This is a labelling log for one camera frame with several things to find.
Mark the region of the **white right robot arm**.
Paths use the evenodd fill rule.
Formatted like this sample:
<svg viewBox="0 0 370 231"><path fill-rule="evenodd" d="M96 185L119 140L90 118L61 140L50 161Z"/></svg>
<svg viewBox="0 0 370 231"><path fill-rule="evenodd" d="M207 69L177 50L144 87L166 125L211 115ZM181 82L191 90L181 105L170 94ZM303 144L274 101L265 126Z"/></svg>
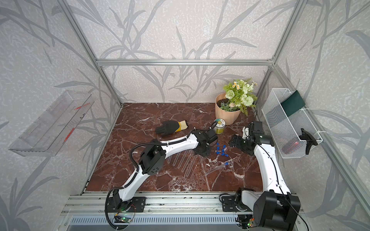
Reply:
<svg viewBox="0 0 370 231"><path fill-rule="evenodd" d="M292 195L283 179L276 158L273 138L266 135L263 123L253 121L243 129L243 135L234 135L230 147L256 157L263 182L262 193L239 188L235 194L235 205L239 211L251 211L252 215L238 218L238 225L244 229L268 228L273 231L292 231L301 203Z"/></svg>

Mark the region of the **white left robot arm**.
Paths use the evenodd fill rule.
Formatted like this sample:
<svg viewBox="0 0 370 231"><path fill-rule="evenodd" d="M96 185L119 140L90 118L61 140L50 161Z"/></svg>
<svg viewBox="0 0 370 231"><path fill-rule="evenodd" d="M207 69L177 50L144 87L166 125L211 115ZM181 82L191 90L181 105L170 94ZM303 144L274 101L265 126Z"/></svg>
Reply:
<svg viewBox="0 0 370 231"><path fill-rule="evenodd" d="M129 158L134 165L134 172L126 183L113 189L113 198L119 203L131 201L149 176L157 174L163 167L167 158L186 150L208 157L211 153L211 144L218 140L218 135L212 129L192 130L188 135L169 140L136 145L131 149Z"/></svg>

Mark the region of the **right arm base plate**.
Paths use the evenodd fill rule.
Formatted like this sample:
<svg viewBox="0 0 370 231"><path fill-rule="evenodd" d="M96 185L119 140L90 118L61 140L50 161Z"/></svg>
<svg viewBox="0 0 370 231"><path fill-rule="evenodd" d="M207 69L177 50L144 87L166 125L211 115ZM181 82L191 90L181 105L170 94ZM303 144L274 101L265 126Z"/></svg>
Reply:
<svg viewBox="0 0 370 231"><path fill-rule="evenodd" d="M252 212L247 206L240 206L234 195L221 195L219 197L223 212Z"/></svg>

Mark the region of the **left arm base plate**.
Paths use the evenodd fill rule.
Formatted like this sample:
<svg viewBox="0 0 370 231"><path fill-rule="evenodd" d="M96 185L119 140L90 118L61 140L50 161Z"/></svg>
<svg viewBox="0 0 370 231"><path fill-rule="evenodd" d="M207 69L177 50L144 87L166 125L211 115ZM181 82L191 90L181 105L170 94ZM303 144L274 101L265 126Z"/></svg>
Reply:
<svg viewBox="0 0 370 231"><path fill-rule="evenodd" d="M107 213L118 213L118 212L129 212L129 213L143 213L145 208L146 197L133 197L129 201L121 202L120 198L109 197L106 200L105 212Z"/></svg>

